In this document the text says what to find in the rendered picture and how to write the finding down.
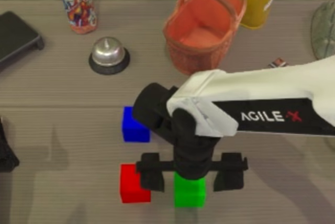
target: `wood grain surface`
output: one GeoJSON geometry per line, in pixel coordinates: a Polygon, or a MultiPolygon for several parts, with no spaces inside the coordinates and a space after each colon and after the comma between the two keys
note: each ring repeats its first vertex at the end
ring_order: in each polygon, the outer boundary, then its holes
{"type": "MultiPolygon", "coordinates": [[[[289,64],[315,60],[310,22],[319,1],[274,2],[266,25],[240,28],[221,68],[227,72],[265,68],[280,57],[289,64]]],[[[239,151],[249,158],[245,188],[213,193],[206,177],[202,209],[175,209],[173,180],[152,203],[123,205],[119,165],[142,152],[172,150],[153,137],[148,144],[123,143],[122,107],[131,105],[150,82],[180,85],[165,53],[162,27],[174,1],[96,2],[99,28],[88,35],[69,29],[59,1],[1,1],[46,41],[0,72],[0,114],[8,140],[21,160],[12,174],[0,174],[1,224],[332,224],[335,223],[335,140],[240,133],[224,138],[215,152],[239,151]],[[131,64],[116,76],[88,66],[95,40],[117,37],[131,52],[131,64]]]]}

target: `black label panel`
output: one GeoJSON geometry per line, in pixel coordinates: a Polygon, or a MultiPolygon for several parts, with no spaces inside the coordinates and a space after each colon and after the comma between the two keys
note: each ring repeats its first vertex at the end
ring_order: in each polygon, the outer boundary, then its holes
{"type": "Polygon", "coordinates": [[[238,131],[335,136],[307,98],[213,102],[239,123],[238,131]]]}

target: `blue cube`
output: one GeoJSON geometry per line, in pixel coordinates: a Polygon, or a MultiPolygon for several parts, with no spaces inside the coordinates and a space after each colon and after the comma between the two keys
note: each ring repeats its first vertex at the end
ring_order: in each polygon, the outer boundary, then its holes
{"type": "Polygon", "coordinates": [[[124,107],[122,135],[125,142],[150,142],[150,129],[134,120],[131,106],[124,107]]]}

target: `green cube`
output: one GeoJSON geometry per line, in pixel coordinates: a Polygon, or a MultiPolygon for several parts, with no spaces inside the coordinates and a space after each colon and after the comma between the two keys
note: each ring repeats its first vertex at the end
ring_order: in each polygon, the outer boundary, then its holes
{"type": "Polygon", "coordinates": [[[186,180],[174,173],[174,206],[203,207],[206,200],[205,178],[186,180]]]}

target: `silver bell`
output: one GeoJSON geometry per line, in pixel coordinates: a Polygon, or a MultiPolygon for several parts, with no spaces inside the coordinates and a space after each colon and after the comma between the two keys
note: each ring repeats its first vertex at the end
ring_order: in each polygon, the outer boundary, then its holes
{"type": "Polygon", "coordinates": [[[112,75],[123,71],[130,62],[130,56],[122,43],[114,37],[100,38],[93,46],[90,66],[93,71],[112,75]]]}

